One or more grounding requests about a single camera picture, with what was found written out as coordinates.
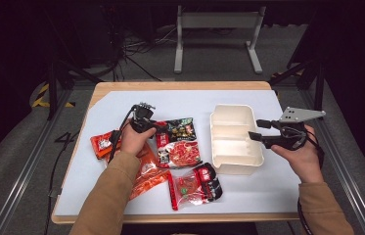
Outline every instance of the transparent plastic wrap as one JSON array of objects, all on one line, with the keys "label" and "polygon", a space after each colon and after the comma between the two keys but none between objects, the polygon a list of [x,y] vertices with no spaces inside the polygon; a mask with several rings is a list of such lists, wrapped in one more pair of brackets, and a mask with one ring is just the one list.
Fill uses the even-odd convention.
[{"label": "transparent plastic wrap", "polygon": [[209,163],[198,165],[182,176],[169,174],[168,185],[175,211],[189,205],[214,202],[222,195],[216,172]]}]

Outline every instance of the wrist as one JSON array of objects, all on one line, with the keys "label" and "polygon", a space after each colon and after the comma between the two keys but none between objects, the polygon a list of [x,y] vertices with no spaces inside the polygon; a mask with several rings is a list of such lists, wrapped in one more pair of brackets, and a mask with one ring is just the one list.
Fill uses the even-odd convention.
[{"label": "wrist", "polygon": [[325,179],[323,178],[322,173],[310,174],[305,177],[300,178],[301,183],[323,183]]}]

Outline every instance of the red packaging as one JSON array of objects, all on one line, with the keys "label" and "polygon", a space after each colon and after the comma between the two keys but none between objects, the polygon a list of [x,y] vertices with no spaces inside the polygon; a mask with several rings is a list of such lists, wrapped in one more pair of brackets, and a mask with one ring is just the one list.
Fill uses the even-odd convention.
[{"label": "red packaging", "polygon": [[[112,133],[109,132],[90,138],[97,159],[106,161],[106,165],[109,164],[110,152],[113,148],[112,143],[109,140],[111,135]],[[118,140],[116,153],[120,151],[120,143],[121,141]],[[129,200],[132,200],[156,185],[163,183],[167,180],[167,175],[169,174],[168,169],[158,167],[158,158],[148,143],[145,143],[143,149],[137,154],[137,157],[140,159],[141,163],[139,171],[136,174],[136,180]]]},{"label": "red packaging", "polygon": [[159,167],[180,168],[199,165],[201,161],[191,117],[158,121],[156,133]]},{"label": "red packaging", "polygon": [[201,164],[182,176],[168,175],[172,208],[175,211],[187,205],[211,203],[222,195],[222,188],[214,168]]}]

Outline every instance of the person's left hand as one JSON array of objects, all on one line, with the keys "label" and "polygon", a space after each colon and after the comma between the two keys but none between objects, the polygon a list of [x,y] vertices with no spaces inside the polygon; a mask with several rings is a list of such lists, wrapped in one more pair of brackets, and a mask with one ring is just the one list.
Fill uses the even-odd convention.
[{"label": "person's left hand", "polygon": [[156,129],[152,127],[149,130],[139,134],[133,129],[133,127],[131,127],[128,120],[121,133],[120,151],[136,156],[142,150],[143,145],[148,140],[148,138],[155,133]]}]

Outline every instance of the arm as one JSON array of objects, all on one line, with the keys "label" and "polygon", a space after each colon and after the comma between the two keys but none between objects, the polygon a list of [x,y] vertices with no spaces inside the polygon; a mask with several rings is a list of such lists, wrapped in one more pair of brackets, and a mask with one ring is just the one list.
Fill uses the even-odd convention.
[{"label": "arm", "polygon": [[100,175],[70,234],[120,234],[124,209],[140,166],[136,155],[154,133],[152,128],[139,134],[126,125],[121,136],[120,153]]},{"label": "arm", "polygon": [[[306,126],[315,141],[314,129]],[[286,159],[300,178],[299,201],[304,218],[313,234],[353,234],[344,213],[320,170],[317,150],[310,142],[295,151],[273,145],[273,152]]]}]

